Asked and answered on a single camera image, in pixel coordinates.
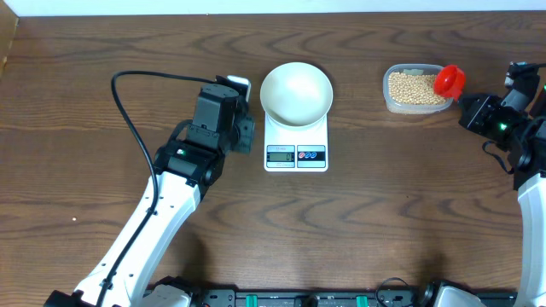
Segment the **red plastic measuring scoop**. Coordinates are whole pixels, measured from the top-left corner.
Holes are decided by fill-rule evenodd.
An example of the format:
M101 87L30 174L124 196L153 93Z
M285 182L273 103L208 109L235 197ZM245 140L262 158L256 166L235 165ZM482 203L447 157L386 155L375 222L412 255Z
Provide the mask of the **red plastic measuring scoop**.
M433 91L444 98L459 99L466 83L464 71L456 65L448 65L441 69L433 83Z

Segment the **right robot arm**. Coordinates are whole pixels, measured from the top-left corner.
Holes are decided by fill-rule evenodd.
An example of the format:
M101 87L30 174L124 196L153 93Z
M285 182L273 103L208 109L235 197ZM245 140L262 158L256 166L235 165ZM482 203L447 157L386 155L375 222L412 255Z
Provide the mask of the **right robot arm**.
M514 177L520 206L523 240L520 287L516 306L545 305L545 114L529 115L487 94L463 95L459 125L483 136L508 154L492 157Z

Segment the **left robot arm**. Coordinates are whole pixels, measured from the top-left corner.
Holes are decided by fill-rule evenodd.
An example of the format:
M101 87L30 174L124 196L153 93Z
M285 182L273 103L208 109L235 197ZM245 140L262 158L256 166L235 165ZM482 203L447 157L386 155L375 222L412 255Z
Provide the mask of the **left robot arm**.
M143 196L101 262L70 293L53 291L48 306L143 306L148 284L167 247L207 190L219 179L231 152L253 143L251 84L217 77L200 89L191 120L180 122L155 156Z

